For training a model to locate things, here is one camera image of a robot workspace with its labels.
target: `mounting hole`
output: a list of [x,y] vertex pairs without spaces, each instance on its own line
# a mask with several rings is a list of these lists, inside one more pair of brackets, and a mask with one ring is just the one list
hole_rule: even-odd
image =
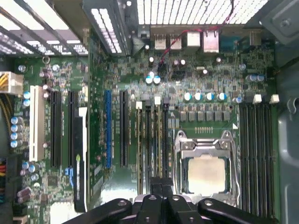
[[44,64],[49,64],[50,63],[50,57],[49,56],[44,56],[42,58],[42,61],[43,61]]
[[211,202],[210,200],[205,200],[205,205],[211,206],[211,205],[213,205],[213,202]]

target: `white connector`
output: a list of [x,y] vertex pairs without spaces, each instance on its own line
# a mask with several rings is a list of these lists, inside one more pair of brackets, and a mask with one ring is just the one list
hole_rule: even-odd
[[45,100],[41,86],[30,86],[29,161],[44,159]]
[[10,71],[0,71],[0,93],[23,95],[23,76]]

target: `screw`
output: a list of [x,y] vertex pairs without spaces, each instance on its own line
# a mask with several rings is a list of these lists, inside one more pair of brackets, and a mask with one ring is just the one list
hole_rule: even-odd
[[127,203],[125,202],[125,201],[120,201],[120,202],[118,202],[118,206],[125,206]]
[[149,199],[150,200],[156,200],[157,198],[156,198],[156,196],[152,195],[152,196],[149,197]]
[[210,200],[205,200],[205,205],[211,206],[211,205],[213,205],[213,202],[211,202]]
[[175,196],[172,197],[172,199],[173,199],[174,201],[178,201],[178,200],[179,200],[179,196],[176,196],[176,195],[175,195]]

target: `yellow wire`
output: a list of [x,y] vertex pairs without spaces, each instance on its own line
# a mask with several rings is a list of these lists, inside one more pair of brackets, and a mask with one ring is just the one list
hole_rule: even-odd
[[9,117],[7,115],[7,111],[6,111],[6,108],[2,102],[2,100],[0,99],[0,106],[2,107],[2,111],[4,113],[4,116],[6,118],[6,123],[7,123],[7,128],[8,128],[8,132],[9,132],[9,135],[11,135],[11,130],[10,130],[10,120],[9,120]]
[[5,97],[6,97],[7,102],[8,102],[8,106],[9,106],[9,109],[10,109],[10,114],[12,114],[13,113],[13,106],[10,102],[10,98],[7,96],[7,94],[5,94]]
[[0,82],[0,86],[2,86],[7,80],[8,78],[6,77],[3,81]]

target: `capacitor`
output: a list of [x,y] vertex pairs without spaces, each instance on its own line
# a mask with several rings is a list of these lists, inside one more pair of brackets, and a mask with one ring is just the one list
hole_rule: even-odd
[[22,169],[21,171],[20,171],[20,175],[21,176],[25,176],[25,175],[28,175],[30,172],[27,170],[27,169]]
[[41,73],[39,73],[39,77],[47,79],[47,78],[49,78],[50,76],[49,76],[49,74],[46,73],[46,72],[41,72]]
[[174,60],[172,63],[173,67],[177,67],[179,65],[179,61],[178,60]]
[[265,76],[264,75],[257,75],[257,81],[258,82],[263,82],[265,80]]
[[153,79],[150,76],[147,76],[146,79],[145,79],[145,82],[146,82],[147,85],[150,85],[150,84],[152,84]]
[[43,85],[43,90],[46,90],[46,91],[48,91],[48,92],[52,92],[53,91],[53,89],[51,88],[51,87],[49,87],[48,85]]
[[155,76],[154,77],[154,84],[158,85],[160,83],[160,81],[161,81],[160,76]]
[[45,98],[45,99],[48,99],[49,98],[49,93],[48,92],[45,92],[44,94],[43,94],[43,97]]
[[30,188],[30,187],[26,187],[26,188],[24,188],[23,190],[20,190],[20,191],[17,193],[17,196],[18,196],[18,197],[23,197],[23,196],[28,195],[28,194],[31,194],[31,188]]
[[205,99],[208,101],[211,101],[214,99],[214,94],[212,92],[209,92],[205,95]]
[[185,95],[184,95],[184,99],[186,100],[186,101],[189,101],[190,99],[191,99],[191,94],[190,93],[185,93]]
[[10,130],[12,132],[21,132],[23,130],[23,125],[11,125]]
[[242,98],[241,97],[235,97],[235,98],[233,98],[233,103],[240,104],[241,102],[242,102]]
[[257,76],[256,75],[248,75],[246,76],[246,81],[247,82],[255,82],[257,80]]
[[38,178],[39,178],[39,175],[38,175],[38,174],[33,174],[33,175],[30,176],[30,179],[31,179],[32,181],[37,181]]
[[30,194],[24,195],[23,197],[18,198],[18,203],[24,203],[26,201],[30,200]]
[[29,91],[23,92],[23,97],[24,99],[30,99],[30,92]]
[[24,100],[24,101],[23,101],[23,106],[24,106],[24,107],[28,107],[28,106],[30,106],[30,100],[29,100],[29,99]]
[[11,148],[17,148],[23,144],[22,140],[14,140],[10,142],[10,147]]
[[10,122],[11,122],[13,125],[22,124],[22,123],[23,123],[23,118],[22,118],[22,117],[12,117],[12,118],[10,119]]
[[154,77],[155,77],[155,73],[154,73],[153,71],[150,71],[150,72],[148,73],[148,76],[149,76],[150,78],[154,78]]
[[17,140],[17,139],[22,139],[23,134],[21,132],[13,132],[10,135],[11,140]]
[[223,93],[223,92],[219,93],[219,94],[217,95],[217,99],[218,99],[219,101],[223,101],[223,100],[225,100],[225,99],[226,99],[226,94]]
[[40,169],[40,166],[37,163],[30,165],[28,168],[29,172],[31,172],[31,173],[34,173],[34,172],[38,171],[39,169]]
[[33,165],[33,162],[27,161],[22,163],[22,169],[28,169],[29,166]]
[[196,100],[201,100],[201,93],[199,93],[199,92],[197,92],[196,94],[195,94],[195,96],[194,96],[194,98],[196,99]]

